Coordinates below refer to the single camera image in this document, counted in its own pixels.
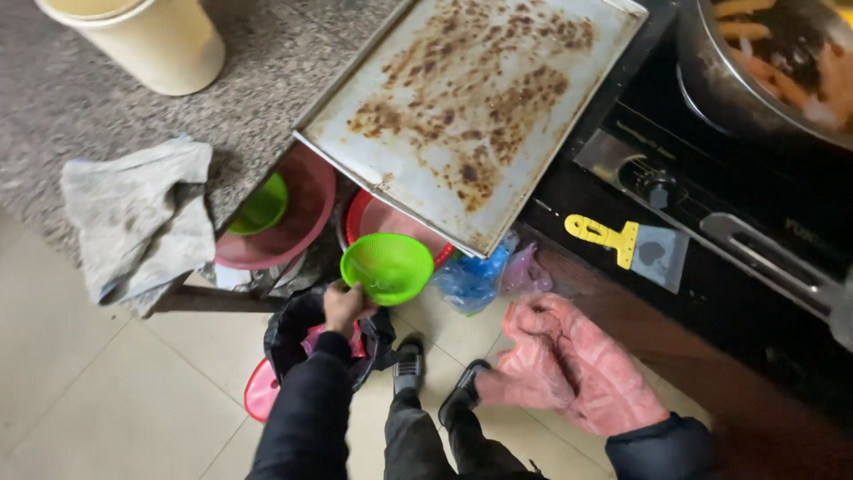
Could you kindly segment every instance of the black slipper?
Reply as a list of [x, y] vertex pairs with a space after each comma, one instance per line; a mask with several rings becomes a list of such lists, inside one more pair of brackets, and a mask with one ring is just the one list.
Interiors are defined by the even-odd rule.
[[450, 414], [457, 409], [473, 410], [479, 405], [479, 394], [474, 385], [474, 379], [477, 377], [477, 373], [483, 370], [491, 370], [491, 365], [485, 360], [475, 360], [468, 364], [468, 368], [459, 377], [453, 391], [447, 395], [438, 410], [438, 421], [441, 422], [441, 426], [447, 428]]
[[394, 364], [394, 395], [403, 389], [421, 391], [424, 374], [424, 345], [421, 335], [413, 333], [405, 337], [397, 347], [399, 360]]

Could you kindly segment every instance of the gray cloth rag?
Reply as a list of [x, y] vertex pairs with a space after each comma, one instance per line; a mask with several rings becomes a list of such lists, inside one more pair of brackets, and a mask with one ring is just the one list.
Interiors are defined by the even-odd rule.
[[182, 137], [114, 161], [66, 162], [62, 194], [93, 301], [137, 296], [213, 260], [203, 187], [212, 153]]

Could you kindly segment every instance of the stained metal baking tray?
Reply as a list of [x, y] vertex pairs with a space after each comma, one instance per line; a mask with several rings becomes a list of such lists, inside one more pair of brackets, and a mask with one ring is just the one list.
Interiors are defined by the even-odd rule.
[[646, 17], [630, 0], [403, 2], [293, 135], [485, 258]]

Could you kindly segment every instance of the gloved hand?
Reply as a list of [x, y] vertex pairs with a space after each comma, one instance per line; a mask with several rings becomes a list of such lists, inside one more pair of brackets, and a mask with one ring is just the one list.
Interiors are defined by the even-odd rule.
[[516, 343], [477, 375], [484, 404], [553, 408], [589, 433], [614, 436], [667, 419], [631, 357], [569, 300], [523, 296], [503, 331]]
[[326, 331], [336, 331], [347, 339], [352, 337], [352, 324], [373, 315], [377, 309], [364, 295], [364, 285], [356, 283], [349, 289], [343, 280], [328, 286], [322, 307], [326, 314]]

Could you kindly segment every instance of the black jacket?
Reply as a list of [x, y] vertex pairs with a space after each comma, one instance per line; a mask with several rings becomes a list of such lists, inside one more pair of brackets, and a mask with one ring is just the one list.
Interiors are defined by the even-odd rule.
[[[345, 338], [327, 332], [281, 383], [247, 480], [345, 480], [352, 387]], [[671, 418], [607, 439], [619, 480], [710, 479], [711, 441], [696, 419]]]

